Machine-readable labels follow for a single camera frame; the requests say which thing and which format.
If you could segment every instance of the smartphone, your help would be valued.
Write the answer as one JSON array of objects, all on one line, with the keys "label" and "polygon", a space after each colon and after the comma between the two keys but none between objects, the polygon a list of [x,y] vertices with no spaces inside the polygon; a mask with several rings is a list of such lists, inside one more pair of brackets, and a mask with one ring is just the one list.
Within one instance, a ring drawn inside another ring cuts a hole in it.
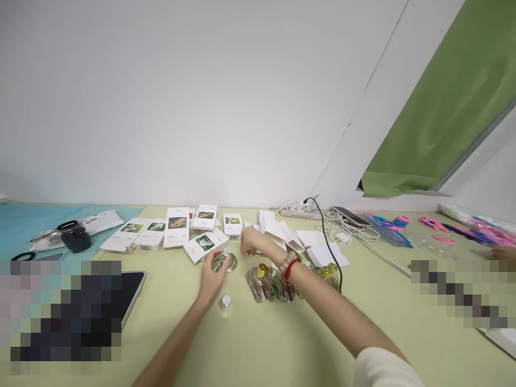
[{"label": "smartphone", "polygon": [[361,217],[353,214],[351,211],[346,210],[344,207],[335,207],[334,206],[332,208],[333,208],[333,211],[338,212],[339,214],[341,214],[343,217],[348,219],[351,223],[353,223],[356,226],[361,226],[361,227],[370,226],[370,224],[367,223],[365,220],[363,220]]}]

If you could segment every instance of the silver bottle cap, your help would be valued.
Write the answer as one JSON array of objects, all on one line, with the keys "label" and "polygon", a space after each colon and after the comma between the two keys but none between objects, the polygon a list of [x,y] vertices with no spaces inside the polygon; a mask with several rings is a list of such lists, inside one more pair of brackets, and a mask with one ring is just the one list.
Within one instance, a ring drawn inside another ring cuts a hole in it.
[{"label": "silver bottle cap", "polygon": [[220,303],[220,308],[224,313],[227,313],[230,311],[231,307],[231,297],[229,295],[225,295],[222,298],[222,302]]}]

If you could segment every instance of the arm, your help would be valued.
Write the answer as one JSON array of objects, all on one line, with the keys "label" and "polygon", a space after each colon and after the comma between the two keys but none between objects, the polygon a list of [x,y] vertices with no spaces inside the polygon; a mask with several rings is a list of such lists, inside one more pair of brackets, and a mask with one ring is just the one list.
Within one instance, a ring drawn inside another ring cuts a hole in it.
[{"label": "arm", "polygon": [[213,305],[226,277],[226,271],[231,261],[229,256],[218,273],[212,270],[213,259],[222,252],[222,250],[214,250],[206,257],[197,299],[174,331],[168,336],[167,341],[158,353],[136,379],[133,387],[170,386],[174,383],[195,332],[204,315]]},{"label": "arm", "polygon": [[[262,250],[277,266],[287,257],[285,250],[252,227],[245,227],[241,238],[242,255],[255,255],[257,249]],[[303,264],[292,265],[289,281],[354,357],[366,348],[378,347],[409,362],[391,339],[351,301]]]}]

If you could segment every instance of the black jar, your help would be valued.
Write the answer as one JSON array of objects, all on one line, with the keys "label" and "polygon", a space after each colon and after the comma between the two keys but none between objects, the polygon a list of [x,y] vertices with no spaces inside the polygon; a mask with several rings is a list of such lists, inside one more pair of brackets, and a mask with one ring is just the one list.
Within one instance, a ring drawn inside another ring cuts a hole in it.
[{"label": "black jar", "polygon": [[90,234],[80,220],[71,220],[58,226],[61,240],[72,253],[80,253],[91,247]]}]

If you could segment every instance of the green curtain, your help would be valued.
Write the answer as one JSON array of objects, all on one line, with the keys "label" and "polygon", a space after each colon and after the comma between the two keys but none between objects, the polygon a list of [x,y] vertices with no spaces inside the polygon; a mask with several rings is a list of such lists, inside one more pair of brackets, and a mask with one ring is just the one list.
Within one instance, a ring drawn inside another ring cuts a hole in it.
[{"label": "green curtain", "polygon": [[435,186],[515,97],[516,0],[467,0],[364,173],[365,195]]}]

